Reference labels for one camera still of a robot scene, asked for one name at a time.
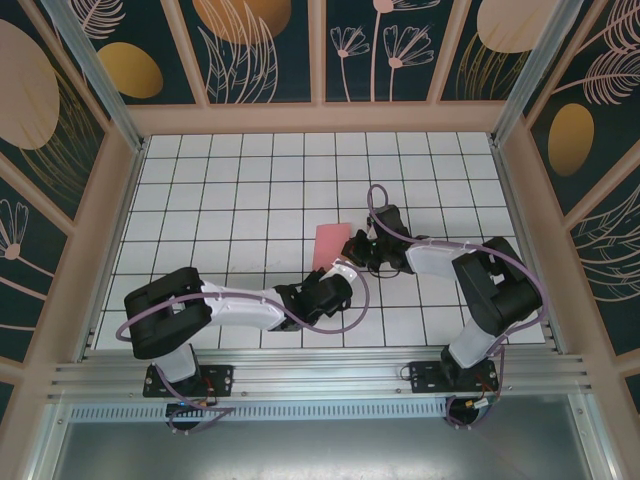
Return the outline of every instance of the pink sponge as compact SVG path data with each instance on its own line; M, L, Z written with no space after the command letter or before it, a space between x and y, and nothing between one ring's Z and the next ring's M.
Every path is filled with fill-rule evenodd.
M340 256L344 244L351 236L351 224L334 223L316 227L316 244L313 249L313 269L329 270Z

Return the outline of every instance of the botanical print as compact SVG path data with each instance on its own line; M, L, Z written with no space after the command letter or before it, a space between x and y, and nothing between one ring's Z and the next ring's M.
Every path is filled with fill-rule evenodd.
M66 239L0 180L0 356L24 360Z
M327 99L425 100L433 75L430 64L451 5L440 5L440 0L372 0L365 5L338 0L327 5ZM409 67L422 68L404 73Z
M567 213L638 141L640 0L615 0L532 127Z
M0 153L74 218L104 131L17 5L0 45Z
M310 100L304 0L183 0L181 5L211 103Z
M614 350L640 348L640 168L571 236Z

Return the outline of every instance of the purple cable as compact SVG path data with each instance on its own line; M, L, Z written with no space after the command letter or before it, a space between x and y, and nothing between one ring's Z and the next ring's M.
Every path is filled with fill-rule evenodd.
M188 302L190 300L199 300L199 299L203 299L203 298L215 298L215 299L218 299L218 300L221 300L223 298L244 298L244 299L247 299L247 300L258 300L260 302L264 302L264 303L266 303L268 305L271 305L272 307L277 308L278 310L283 312L285 315L287 315L291 320L296 322L298 325L300 325L300 326L302 326L304 328L307 328L307 329L311 330L312 332L323 333L325 335L332 335L332 334L348 332L349 330L352 330L352 329L356 328L360 324L360 322L362 322L362 320L364 319L365 315L367 314L367 311L369 310L369 298L370 298L369 286L367 285L367 281L365 280L364 276L358 271L357 268L355 268L354 265L351 265L349 263L343 262L341 260L336 260L335 263L337 265L343 265L345 267L348 267L348 268L352 269L354 272L356 272L356 275L358 276L358 278L362 282L362 286L364 287L364 307L362 308L362 313L356 319L356 321L353 322L348 327L339 328L337 330L325 330L324 328L313 327L313 326L309 325L308 323L305 323L303 320L300 320L300 318L298 318L294 313L289 311L284 305L280 305L278 302L275 302L275 301L271 300L270 298L261 297L260 295L253 295L251 293L237 293L237 292L210 292L210 293L190 293L188 295L182 295L181 297L171 298L169 300L166 300L166 301L164 301L162 303L159 303L158 305L155 305L155 306L145 310L144 312L140 312L139 314L135 315L133 318L127 320L125 323L120 325L118 330L116 330L116 338L118 340L123 341L123 342L130 342L131 338L123 336L122 332L124 332L131 325L134 325L134 324L138 323L140 320L143 320L144 318L148 317L149 315L152 315L152 314L154 314L154 313L156 313L156 312L158 312L160 310L163 310L163 309L165 309L167 307L175 305L176 303L183 303L183 302Z

